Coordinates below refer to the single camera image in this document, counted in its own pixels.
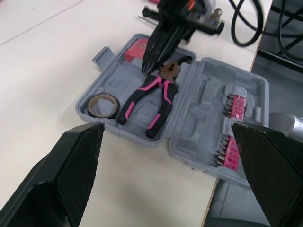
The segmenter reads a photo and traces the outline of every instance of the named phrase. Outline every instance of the pink and black pliers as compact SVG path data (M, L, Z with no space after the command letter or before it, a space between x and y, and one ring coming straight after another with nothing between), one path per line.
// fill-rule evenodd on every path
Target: pink and black pliers
M181 63L189 60L192 60L192 57L186 56L179 61L172 61L161 68L159 75L148 75L144 83L131 94L131 96L122 107L119 115L117 116L117 122L121 125L124 125L127 122L132 110L134 109L134 106L143 97L155 89L162 87L161 107L146 130L146 136L148 138L155 138L157 133L165 124L172 110L174 96L178 93L178 86L174 83L178 75L178 65L181 65Z

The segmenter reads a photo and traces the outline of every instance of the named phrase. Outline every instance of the gray plastic case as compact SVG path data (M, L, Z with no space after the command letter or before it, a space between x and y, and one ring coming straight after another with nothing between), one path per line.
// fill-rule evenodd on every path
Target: gray plastic case
M223 62L203 58L196 61L196 55L188 50L177 48L168 60L178 60L189 55L191 64L183 63L176 79L179 92L173 101L173 110L165 126L154 139L145 135L148 125L156 116L161 105L161 89L156 89L144 97L133 109L125 125L115 119L96 119L88 115L87 103L98 93L110 93L122 107L128 97L144 82L141 73L142 60L124 60L125 51L138 39L148 38L137 34L116 56L105 47L93 59L101 69L101 75L76 103L76 112L87 122L104 121L106 130L143 146L155 147L165 138L170 138L170 155L192 167L212 176L217 176L232 184L250 188L241 163L235 172L217 166L215 157L222 136L232 135L231 124L235 119L223 114L227 95L246 96L247 105L244 121L268 126L268 82L253 73L238 69ZM111 112L113 106L99 102L98 108Z

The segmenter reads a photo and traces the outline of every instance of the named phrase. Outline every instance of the table surface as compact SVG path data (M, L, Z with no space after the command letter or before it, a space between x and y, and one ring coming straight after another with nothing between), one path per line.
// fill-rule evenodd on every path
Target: table surface
M256 22L246 2L241 11ZM271 2L262 1L265 18ZM154 30L137 18L145 5L155 8L147 0L0 1L0 208L62 133L84 124L74 106L100 74L91 59L104 46L118 53L134 34ZM198 60L212 57L250 70L258 42L234 45L234 10L226 0L216 6L223 10L222 34L196 32L181 45ZM243 40L253 34L240 20L237 31ZM167 151L168 141L146 148L106 132L80 226L200 226L215 178Z

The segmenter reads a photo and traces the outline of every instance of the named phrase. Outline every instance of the black cable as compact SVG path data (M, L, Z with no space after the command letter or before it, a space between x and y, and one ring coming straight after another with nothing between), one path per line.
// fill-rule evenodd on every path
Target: black cable
M231 28L232 40L234 41L234 43L236 45L242 46L242 47L249 46L249 45L253 44L254 42L256 42L257 39L260 37L260 35L262 33L265 34L265 35L268 35L268 32L262 31L262 29L263 29L263 12L262 12L262 7L261 7L259 1L258 0L252 0L253 3L254 3L254 5L255 5L255 7L256 7L256 10L257 10L257 16L258 16L258 26L257 26L257 28L255 28L253 25L251 25L245 19L245 17L240 13L240 8L241 8L242 4L244 3L244 1L245 0L240 0L239 4L236 6L235 3L232 0L229 0L229 2L231 3L232 7L235 9L235 13L233 14L233 17L232 17L232 28ZM280 15L279 15L277 34L275 34L275 33L269 33L269 34L271 36L277 36L278 44L279 44L281 52L283 54L285 54L287 57L292 58L292 59L294 59L296 61L303 61L302 57L298 57L298 56L295 56L295 55L289 53L287 51L287 49L283 46L282 37L287 37L287 38L290 38L290 37L297 37L297 38L298 37L303 37L303 34L297 34L297 35L294 35L294 34L283 35L283 34L281 34L284 11L285 11L285 0L281 0L281 10L280 10ZM240 43L238 41L237 37L236 37L235 28L236 28L236 20L237 20L238 16L242 19L242 21L248 27L250 27L251 29L253 29L253 30L256 31L255 34L254 34L254 36L252 37L252 39L249 40L246 43Z
M302 57L298 57L296 55L291 54L283 46L281 31L282 31L282 20L283 20L284 11L285 11L285 0L281 0L281 12L280 12L279 22L278 22L278 44L280 46L282 53L285 54L287 57L292 58L296 61L303 61Z
M245 0L240 0L239 4L237 5L236 9L235 9L235 13L233 14L232 17L232 40L233 42L238 45L238 46L249 46L252 45L254 42L257 41L257 39L260 37L260 35L262 34L262 30L263 30L263 12L262 12L262 7L260 5L260 2L258 0L252 0L256 10L257 10L257 15L258 15L258 26L256 28L256 32L254 34L254 36L252 37L252 39L250 39L248 42L246 43L240 43L236 37L236 21L237 21L237 17L238 15L240 15L240 8L242 6L242 4L244 3Z
M234 10L236 10L237 6L236 4L232 1L232 0L228 0L230 2L230 4L232 5L232 7L234 8ZM240 17L240 19L252 30L256 31L257 28L254 27L250 22L247 21L247 19L239 12L237 14L237 16ZM268 31L263 31L262 34L264 35L268 35L268 36L278 36L278 33L274 33L274 32L268 32ZM298 38L298 37L303 37L303 33L301 34L281 34L281 36L283 38Z

